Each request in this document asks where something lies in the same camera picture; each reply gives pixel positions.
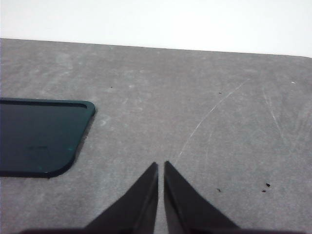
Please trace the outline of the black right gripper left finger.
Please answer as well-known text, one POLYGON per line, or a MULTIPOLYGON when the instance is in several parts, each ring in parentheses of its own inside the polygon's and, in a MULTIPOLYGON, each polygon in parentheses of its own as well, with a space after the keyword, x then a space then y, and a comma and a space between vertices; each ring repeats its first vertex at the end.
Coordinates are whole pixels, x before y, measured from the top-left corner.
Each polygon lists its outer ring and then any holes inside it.
POLYGON ((152 234, 158 204, 158 165, 153 162, 129 190, 91 221, 95 234, 152 234))

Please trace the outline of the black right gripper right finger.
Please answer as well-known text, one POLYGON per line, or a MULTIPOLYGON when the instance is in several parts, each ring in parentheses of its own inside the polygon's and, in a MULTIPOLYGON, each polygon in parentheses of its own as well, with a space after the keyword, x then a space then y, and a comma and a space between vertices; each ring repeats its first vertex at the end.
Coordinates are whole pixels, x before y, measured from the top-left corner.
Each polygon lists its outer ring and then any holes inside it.
POLYGON ((169 161, 164 163, 164 204, 171 234, 234 234, 241 228, 204 199, 169 161))

